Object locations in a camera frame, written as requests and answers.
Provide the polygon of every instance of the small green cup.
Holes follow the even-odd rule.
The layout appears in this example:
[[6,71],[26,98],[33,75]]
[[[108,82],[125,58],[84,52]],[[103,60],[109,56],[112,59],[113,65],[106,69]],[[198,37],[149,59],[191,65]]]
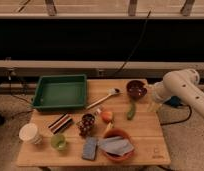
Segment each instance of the small green cup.
[[66,140],[65,136],[61,133],[57,133],[51,137],[51,146],[56,150],[65,150]]

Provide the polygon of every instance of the dark red bowl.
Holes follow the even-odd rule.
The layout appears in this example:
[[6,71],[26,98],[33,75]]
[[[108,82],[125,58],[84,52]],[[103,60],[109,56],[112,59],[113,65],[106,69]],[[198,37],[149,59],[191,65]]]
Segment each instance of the dark red bowl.
[[138,100],[147,94],[147,89],[144,88],[144,83],[139,80],[132,80],[127,83],[127,94],[134,100]]

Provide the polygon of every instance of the bunch of grapes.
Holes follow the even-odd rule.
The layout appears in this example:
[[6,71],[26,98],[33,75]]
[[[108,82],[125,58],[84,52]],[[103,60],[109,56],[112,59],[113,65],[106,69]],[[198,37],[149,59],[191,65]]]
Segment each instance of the bunch of grapes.
[[82,120],[77,124],[80,130],[79,135],[83,137],[89,135],[90,131],[94,126],[94,123],[95,123],[95,117],[92,114],[88,113],[83,115]]

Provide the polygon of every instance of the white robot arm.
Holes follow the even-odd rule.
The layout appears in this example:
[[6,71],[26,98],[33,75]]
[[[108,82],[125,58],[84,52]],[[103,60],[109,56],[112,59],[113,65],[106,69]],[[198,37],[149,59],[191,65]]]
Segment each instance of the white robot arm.
[[161,82],[152,87],[152,98],[157,103],[164,103],[172,96],[179,97],[204,118],[204,92],[198,87],[200,76],[194,69],[168,72]]

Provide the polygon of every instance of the cucumber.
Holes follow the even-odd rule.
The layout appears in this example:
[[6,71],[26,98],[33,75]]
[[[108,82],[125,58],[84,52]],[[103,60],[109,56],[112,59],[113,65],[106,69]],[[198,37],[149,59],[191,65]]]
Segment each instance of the cucumber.
[[135,101],[134,100],[130,100],[130,110],[129,112],[127,113],[127,120],[132,120],[133,116],[135,115],[136,113],[136,104],[135,104]]

